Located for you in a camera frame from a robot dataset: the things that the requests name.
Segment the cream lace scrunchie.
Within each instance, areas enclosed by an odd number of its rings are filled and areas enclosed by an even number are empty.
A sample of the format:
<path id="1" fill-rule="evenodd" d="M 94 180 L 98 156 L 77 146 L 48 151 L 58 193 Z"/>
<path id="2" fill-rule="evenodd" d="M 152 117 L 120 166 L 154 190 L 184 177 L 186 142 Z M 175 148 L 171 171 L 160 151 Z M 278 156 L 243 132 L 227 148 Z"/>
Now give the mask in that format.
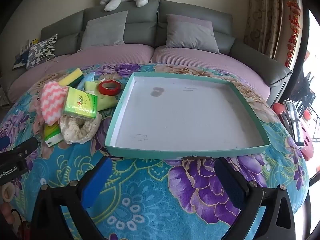
<path id="1" fill-rule="evenodd" d="M 97 113 L 95 119 L 85 120 L 73 116 L 62 115 L 58 121 L 64 141 L 71 144 L 84 144 L 97 133 L 102 115 Z"/>

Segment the pink white fuzzy sock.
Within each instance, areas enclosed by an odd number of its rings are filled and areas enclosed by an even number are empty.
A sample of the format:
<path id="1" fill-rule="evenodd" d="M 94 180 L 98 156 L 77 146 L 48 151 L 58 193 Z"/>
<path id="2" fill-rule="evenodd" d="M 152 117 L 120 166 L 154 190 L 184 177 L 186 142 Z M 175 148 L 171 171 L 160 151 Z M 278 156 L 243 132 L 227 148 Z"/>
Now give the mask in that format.
<path id="1" fill-rule="evenodd" d="M 68 87 L 62 87 L 56 81 L 44 85 L 40 96 L 40 109 L 48 126 L 52 126 L 60 119 L 67 92 Z"/>

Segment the green tissue pack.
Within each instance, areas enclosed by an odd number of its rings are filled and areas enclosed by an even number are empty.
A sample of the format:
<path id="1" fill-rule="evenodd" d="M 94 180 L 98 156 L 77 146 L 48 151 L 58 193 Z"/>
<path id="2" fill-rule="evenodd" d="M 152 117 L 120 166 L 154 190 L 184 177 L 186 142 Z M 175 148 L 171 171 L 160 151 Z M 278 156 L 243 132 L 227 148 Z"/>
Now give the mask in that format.
<path id="1" fill-rule="evenodd" d="M 95 119 L 97 116 L 97 104 L 98 98 L 96 95 L 68 87 L 62 113 L 75 118 Z"/>

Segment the green microfiber cloth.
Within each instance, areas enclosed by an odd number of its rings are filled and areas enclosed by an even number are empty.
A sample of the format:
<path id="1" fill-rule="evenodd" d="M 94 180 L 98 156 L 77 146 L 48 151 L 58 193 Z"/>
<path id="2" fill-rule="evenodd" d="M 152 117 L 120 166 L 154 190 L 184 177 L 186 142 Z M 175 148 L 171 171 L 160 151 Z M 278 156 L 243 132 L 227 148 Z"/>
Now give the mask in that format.
<path id="1" fill-rule="evenodd" d="M 118 100 L 115 96 L 101 94 L 98 90 L 99 83 L 100 82 L 86 81 L 84 85 L 86 93 L 97 96 L 97 111 L 103 111 L 115 107 Z"/>

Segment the yellow green sponge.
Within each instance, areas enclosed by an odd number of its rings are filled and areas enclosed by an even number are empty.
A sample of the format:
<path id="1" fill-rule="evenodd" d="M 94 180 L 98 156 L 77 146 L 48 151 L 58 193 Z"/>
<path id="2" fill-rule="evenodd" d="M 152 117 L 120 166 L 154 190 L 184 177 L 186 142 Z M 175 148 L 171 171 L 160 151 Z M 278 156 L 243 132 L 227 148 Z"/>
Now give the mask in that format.
<path id="1" fill-rule="evenodd" d="M 76 68 L 71 74 L 64 77 L 58 82 L 60 86 L 77 86 L 80 81 L 84 78 L 84 75 L 80 68 Z"/>

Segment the red tape roll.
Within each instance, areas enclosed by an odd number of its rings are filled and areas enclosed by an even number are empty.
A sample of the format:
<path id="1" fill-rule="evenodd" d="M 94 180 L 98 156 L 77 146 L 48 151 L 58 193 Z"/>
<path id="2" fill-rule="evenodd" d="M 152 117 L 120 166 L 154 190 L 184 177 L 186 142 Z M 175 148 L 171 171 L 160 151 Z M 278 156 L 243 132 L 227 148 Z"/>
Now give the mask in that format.
<path id="1" fill-rule="evenodd" d="M 115 80 L 106 80 L 98 85 L 98 91 L 102 95 L 115 96 L 120 93 L 121 84 Z"/>

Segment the light blue face mask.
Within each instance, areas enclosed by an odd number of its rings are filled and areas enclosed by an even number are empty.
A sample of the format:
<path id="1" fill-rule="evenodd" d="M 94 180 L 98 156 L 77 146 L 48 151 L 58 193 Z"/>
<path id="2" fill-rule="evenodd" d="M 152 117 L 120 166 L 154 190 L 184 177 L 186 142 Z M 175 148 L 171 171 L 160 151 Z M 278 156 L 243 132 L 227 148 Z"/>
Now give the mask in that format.
<path id="1" fill-rule="evenodd" d="M 95 78 L 95 72 L 90 72 L 89 74 L 83 77 L 83 79 L 80 81 L 80 83 L 76 88 L 78 90 L 85 91 L 85 82 L 93 82 L 94 78 Z"/>

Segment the small green yellow packet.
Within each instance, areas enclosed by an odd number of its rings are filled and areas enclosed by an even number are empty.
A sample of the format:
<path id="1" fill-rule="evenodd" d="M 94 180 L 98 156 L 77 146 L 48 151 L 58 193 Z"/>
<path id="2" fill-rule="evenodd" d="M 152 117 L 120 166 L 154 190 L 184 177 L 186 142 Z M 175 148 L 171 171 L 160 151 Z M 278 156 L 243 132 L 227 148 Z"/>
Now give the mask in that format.
<path id="1" fill-rule="evenodd" d="M 52 126 L 44 124 L 44 142 L 48 147 L 52 147 L 63 141 L 63 136 L 59 124 L 56 122 Z"/>

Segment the floral blue blanket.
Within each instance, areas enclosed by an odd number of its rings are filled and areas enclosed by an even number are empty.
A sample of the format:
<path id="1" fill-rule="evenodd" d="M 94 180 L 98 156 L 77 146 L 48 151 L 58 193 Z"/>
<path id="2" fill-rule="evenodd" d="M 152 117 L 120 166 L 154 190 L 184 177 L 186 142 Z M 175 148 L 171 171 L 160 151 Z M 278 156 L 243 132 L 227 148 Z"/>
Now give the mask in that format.
<path id="1" fill-rule="evenodd" d="M 167 64 L 100 64 L 83 67 L 97 79 L 126 83 L 134 72 L 163 72 L 206 76 L 231 81 L 255 111 L 271 142 L 260 154 L 229 159 L 247 180 L 265 187 L 286 186 L 293 211 L 302 206 L 309 189 L 305 159 L 285 127 L 265 100 L 230 71 L 218 71 Z M 38 149 L 27 157 L 29 171 L 14 179 L 12 206 L 31 219 L 36 196 L 42 184 L 65 186 L 80 179 L 107 153 L 105 137 L 113 110 L 102 112 L 96 135 L 87 143 L 61 142 L 48 147 L 44 142 L 39 116 L 39 97 L 49 81 L 68 74 L 62 70 L 34 81 L 1 122 L 1 136 L 10 147 L 30 137 Z M 89 215 L 108 239 L 220 239 L 236 219 L 236 209 L 214 172 L 213 159 L 190 160 L 112 160 L 112 174 Z"/>

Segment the pink plastic stool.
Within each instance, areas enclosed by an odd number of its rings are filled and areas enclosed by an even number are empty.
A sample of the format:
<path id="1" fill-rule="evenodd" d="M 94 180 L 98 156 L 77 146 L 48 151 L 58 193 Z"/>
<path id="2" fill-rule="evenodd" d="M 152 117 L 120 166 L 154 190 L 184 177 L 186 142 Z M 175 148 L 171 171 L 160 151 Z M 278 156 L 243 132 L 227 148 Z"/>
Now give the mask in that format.
<path id="1" fill-rule="evenodd" d="M 283 103 L 274 103 L 272 110 L 301 150 L 304 159 L 310 160 L 313 157 L 312 140 L 300 120 L 295 104 L 285 100 Z"/>

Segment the blue book on sofa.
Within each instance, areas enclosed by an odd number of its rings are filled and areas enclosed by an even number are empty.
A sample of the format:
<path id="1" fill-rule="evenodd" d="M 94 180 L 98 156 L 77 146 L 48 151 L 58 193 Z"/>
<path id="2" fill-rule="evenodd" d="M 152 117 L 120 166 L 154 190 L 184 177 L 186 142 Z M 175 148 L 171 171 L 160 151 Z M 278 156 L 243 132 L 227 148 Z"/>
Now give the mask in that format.
<path id="1" fill-rule="evenodd" d="M 29 56 L 28 50 L 24 51 L 22 54 L 18 54 L 15 58 L 15 63 L 12 68 L 18 69 L 18 68 L 25 67 L 27 64 L 28 56 Z"/>

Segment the teal shallow box tray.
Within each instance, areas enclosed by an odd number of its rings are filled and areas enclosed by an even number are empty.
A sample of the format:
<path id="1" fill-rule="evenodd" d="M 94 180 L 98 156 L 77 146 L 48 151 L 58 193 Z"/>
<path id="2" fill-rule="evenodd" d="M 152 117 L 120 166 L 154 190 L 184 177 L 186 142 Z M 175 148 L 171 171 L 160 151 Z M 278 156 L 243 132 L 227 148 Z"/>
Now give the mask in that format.
<path id="1" fill-rule="evenodd" d="M 229 81 L 170 73 L 133 73 L 105 138 L 114 157 L 174 160 L 261 153 L 270 140 Z"/>

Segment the black white patterned cushion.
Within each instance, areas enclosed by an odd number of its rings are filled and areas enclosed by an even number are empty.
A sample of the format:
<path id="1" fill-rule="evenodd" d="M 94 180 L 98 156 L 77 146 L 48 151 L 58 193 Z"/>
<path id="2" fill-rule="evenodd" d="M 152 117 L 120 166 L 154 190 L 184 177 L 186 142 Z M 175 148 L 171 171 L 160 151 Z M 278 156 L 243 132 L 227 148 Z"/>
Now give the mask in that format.
<path id="1" fill-rule="evenodd" d="M 55 55 L 55 43 L 57 41 L 57 34 L 52 37 L 41 41 L 29 48 L 28 59 L 26 63 L 26 70 L 30 70 L 38 66 L 39 64 L 45 63 L 52 60 Z"/>

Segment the left grey cushion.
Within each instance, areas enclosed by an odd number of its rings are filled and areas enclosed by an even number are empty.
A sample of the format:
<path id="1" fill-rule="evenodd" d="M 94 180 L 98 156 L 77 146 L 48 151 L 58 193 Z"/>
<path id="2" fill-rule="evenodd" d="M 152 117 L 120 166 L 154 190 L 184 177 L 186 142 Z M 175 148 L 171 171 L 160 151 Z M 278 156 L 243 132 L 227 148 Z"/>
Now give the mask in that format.
<path id="1" fill-rule="evenodd" d="M 80 50 L 124 44 L 128 11 L 110 14 L 87 22 Z"/>

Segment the beige patterned curtain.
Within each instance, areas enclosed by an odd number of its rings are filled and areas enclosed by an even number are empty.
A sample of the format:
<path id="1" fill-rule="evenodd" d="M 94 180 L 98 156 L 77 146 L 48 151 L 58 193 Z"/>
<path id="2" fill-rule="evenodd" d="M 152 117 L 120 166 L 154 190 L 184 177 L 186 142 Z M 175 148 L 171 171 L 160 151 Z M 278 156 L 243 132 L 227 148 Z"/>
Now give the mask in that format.
<path id="1" fill-rule="evenodd" d="M 249 0 L 244 43 L 274 59 L 283 19 L 283 0 Z"/>

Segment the right grey purple cushion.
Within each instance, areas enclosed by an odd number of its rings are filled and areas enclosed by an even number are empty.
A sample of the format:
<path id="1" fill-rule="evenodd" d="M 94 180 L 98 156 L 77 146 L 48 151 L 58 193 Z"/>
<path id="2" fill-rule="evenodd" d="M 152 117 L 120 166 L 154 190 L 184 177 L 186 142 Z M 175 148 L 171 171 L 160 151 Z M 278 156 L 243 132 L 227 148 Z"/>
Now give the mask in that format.
<path id="1" fill-rule="evenodd" d="M 167 15 L 167 48 L 188 48 L 219 54 L 213 23 L 182 15 Z"/>

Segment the grey sofa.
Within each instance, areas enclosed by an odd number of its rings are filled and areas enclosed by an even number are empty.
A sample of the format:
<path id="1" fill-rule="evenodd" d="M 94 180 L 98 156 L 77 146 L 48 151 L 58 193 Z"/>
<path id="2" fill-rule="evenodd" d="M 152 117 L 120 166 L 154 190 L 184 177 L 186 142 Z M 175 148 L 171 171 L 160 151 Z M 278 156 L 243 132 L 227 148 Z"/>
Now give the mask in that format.
<path id="1" fill-rule="evenodd" d="M 291 70 L 257 50 L 245 45 L 232 36 L 233 18 L 230 14 L 196 5 L 166 0 L 150 0 L 138 8 L 133 2 L 123 2 L 117 9 L 127 11 L 124 42 L 143 44 L 157 48 L 165 45 L 167 39 L 167 15 L 183 15 L 212 22 L 219 51 L 245 64 L 270 88 L 278 87 L 291 76 Z M 57 35 L 58 54 L 76 52 L 89 20 L 106 16 L 102 6 L 76 12 L 41 30 L 40 38 L 45 40 Z"/>

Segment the red hanging decoration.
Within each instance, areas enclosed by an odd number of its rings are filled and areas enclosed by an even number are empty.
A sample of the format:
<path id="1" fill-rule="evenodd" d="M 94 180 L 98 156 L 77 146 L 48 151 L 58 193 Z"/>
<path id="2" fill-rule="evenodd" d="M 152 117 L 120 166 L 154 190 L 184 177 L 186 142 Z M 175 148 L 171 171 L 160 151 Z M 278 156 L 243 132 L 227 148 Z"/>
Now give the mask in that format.
<path id="1" fill-rule="evenodd" d="M 285 61 L 285 67 L 289 68 L 293 58 L 293 54 L 296 49 L 298 35 L 300 33 L 300 16 L 302 14 L 302 11 L 298 5 L 297 0 L 288 1 L 287 6 L 290 9 L 289 22 L 290 22 L 291 35 L 287 43 L 288 52 L 287 52 L 287 58 Z"/>

